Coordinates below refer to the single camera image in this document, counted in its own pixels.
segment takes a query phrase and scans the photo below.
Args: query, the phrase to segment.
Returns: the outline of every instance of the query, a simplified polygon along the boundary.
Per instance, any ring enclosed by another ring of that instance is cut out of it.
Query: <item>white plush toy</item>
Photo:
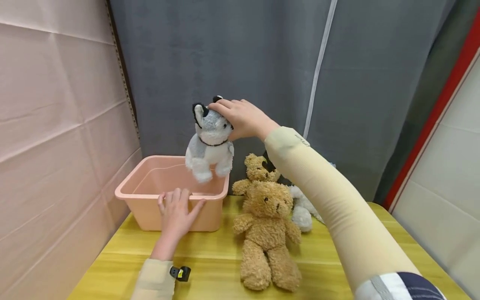
[[[222,99],[213,98],[213,102]],[[199,183],[212,180],[211,165],[215,173],[225,177],[232,170],[233,143],[228,140],[233,126],[222,115],[201,103],[193,105],[196,134],[190,140],[185,154],[185,166],[193,172]]]
[[[312,215],[315,219],[319,220],[325,224],[324,220],[317,212],[313,204],[308,200],[308,198],[303,194],[303,192],[298,188],[298,186],[290,186],[290,194],[293,198],[293,212],[292,212],[292,221],[297,224],[301,232],[310,232],[312,229]]]

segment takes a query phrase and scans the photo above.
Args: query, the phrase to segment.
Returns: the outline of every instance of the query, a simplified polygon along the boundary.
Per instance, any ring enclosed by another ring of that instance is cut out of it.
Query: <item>pink plastic bin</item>
[[[185,167],[184,156],[149,156],[117,187],[115,196],[125,200],[142,230],[162,230],[158,196],[175,188],[188,188],[192,192],[189,210],[200,199],[207,200],[190,231],[216,231],[221,225],[229,176],[213,174],[209,183],[199,184]]]

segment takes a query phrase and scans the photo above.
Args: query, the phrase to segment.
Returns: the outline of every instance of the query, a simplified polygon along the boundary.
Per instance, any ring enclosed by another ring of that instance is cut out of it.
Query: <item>teddy bear arm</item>
[[[251,181],[249,179],[242,179],[236,181],[232,185],[232,192],[236,196],[243,196],[247,191],[248,187],[250,186]]]
[[[247,231],[253,223],[253,216],[251,214],[243,214],[237,216],[233,220],[233,232],[235,234],[241,234]]]
[[[285,234],[287,237],[294,242],[295,244],[300,244],[301,242],[301,231],[300,228],[293,223],[291,220],[285,220]]]

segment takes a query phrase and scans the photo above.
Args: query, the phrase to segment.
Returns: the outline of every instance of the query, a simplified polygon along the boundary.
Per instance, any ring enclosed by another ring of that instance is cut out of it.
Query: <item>white wall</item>
[[[480,60],[440,120],[393,215],[480,299]]]
[[[139,160],[104,1],[0,1],[0,299],[67,298]]]

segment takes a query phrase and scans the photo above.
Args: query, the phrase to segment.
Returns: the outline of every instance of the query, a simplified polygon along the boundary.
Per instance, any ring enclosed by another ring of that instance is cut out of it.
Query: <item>wrist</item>
[[[179,241],[180,238],[178,237],[162,233],[155,243],[150,258],[160,261],[172,261]]]
[[[263,122],[261,127],[257,130],[257,137],[264,142],[267,136],[275,129],[280,127],[275,121],[272,119],[268,119],[268,121]]]

